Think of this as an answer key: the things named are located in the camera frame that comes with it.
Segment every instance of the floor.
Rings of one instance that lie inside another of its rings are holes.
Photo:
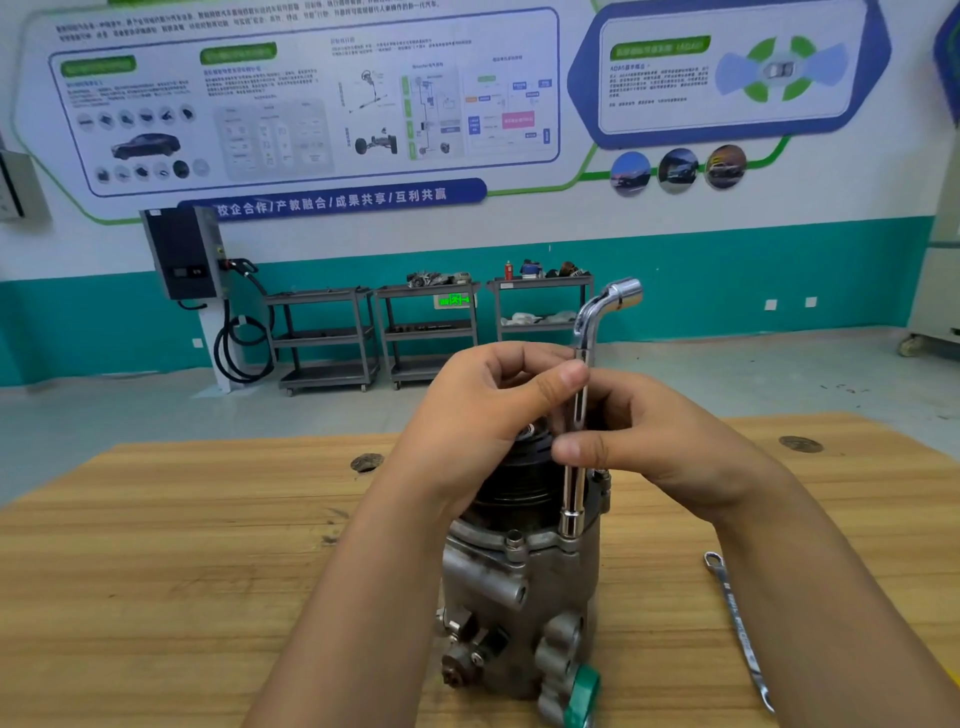
[[[662,344],[609,344],[599,366],[656,376],[722,417],[850,411],[960,459],[960,357],[905,359],[891,328]],[[198,397],[209,370],[132,379],[70,379],[0,391],[0,503],[118,443],[401,430],[425,386],[287,398],[273,382]]]

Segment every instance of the bolt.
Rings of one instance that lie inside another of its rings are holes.
[[[444,677],[444,684],[451,688],[462,688],[464,686],[463,676],[453,667],[444,667],[441,670],[441,675]]]
[[[520,548],[523,546],[524,539],[523,534],[517,531],[515,528],[507,531],[507,535],[504,539],[507,543],[507,548]]]

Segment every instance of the teal wall stripe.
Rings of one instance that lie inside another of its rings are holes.
[[[590,269],[598,285],[625,276],[644,282],[644,303],[606,320],[602,341],[902,326],[932,223],[930,217],[912,217],[301,260],[263,265],[260,277],[272,292],[375,287],[403,281],[416,270],[466,270],[486,281],[502,275],[508,259],[517,268],[524,257],[547,268],[573,260]],[[239,279],[234,287],[236,307],[256,315],[251,287]],[[816,308],[804,307],[807,296],[818,298]],[[766,312],[763,302],[771,298],[780,305]],[[570,291],[514,293],[505,300],[507,315],[552,313],[577,304]],[[399,313],[411,320],[457,315],[427,313],[426,302],[407,303]],[[482,292],[479,305],[481,339],[494,340],[492,294]],[[347,317],[345,308],[331,312],[317,306],[298,309],[296,322],[336,326]],[[206,351],[191,343],[201,336],[197,315],[164,299],[154,272],[0,283],[0,385],[209,366]],[[420,345],[409,351],[435,350]],[[341,356],[355,356],[355,349]]]

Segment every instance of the display screen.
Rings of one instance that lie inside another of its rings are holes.
[[[192,265],[188,268],[171,268],[170,275],[175,279],[205,279],[209,272],[205,265]]]

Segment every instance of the wood grain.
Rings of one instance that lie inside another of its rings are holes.
[[[733,424],[800,476],[960,668],[960,466],[847,414]],[[0,510],[0,725],[236,728],[371,481],[349,462],[394,439],[125,445]],[[604,726],[774,725],[711,548],[705,523],[614,474],[593,658]],[[424,686],[423,728],[537,725],[532,704],[452,691],[435,669]]]

